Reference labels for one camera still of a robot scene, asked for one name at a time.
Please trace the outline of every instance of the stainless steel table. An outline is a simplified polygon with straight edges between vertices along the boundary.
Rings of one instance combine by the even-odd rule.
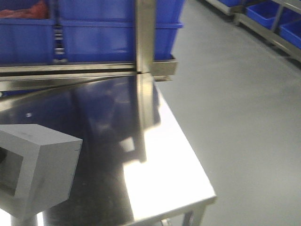
[[[145,150],[135,76],[0,98],[0,124],[35,123],[83,139],[69,199],[28,225],[142,226],[182,213],[183,225],[199,225],[214,190],[154,83],[149,91]],[[18,224],[1,210],[0,220]]]

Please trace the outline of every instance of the red item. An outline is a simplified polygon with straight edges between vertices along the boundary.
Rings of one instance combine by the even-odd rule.
[[[37,4],[29,9],[0,11],[0,18],[29,18],[29,19],[47,19],[48,7],[44,0],[40,0]]]

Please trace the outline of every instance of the gray box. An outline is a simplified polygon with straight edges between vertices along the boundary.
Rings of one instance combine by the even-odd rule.
[[[81,144],[37,124],[0,125],[0,208],[25,220],[66,201]]]

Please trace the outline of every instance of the blue bin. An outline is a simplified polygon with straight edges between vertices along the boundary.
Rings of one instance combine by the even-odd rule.
[[[178,23],[185,0],[157,0],[157,23]],[[135,0],[59,0],[64,20],[132,22]]]
[[[279,5],[273,1],[262,2],[246,8],[246,15],[262,26],[271,29],[275,21]],[[283,10],[279,25],[301,18],[301,15],[287,8]]]
[[[134,61],[133,23],[61,20],[69,62]],[[157,24],[155,59],[171,59],[177,30],[183,24]]]
[[[38,1],[0,0],[0,10],[30,8]],[[52,63],[55,17],[48,5],[50,19],[0,18],[0,64]]]
[[[301,48],[301,20],[280,26],[280,36]]]

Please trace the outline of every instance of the gray concrete floor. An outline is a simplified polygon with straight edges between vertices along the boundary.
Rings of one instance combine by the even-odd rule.
[[[202,226],[300,226],[300,64],[202,1],[182,21],[158,86],[218,195]]]

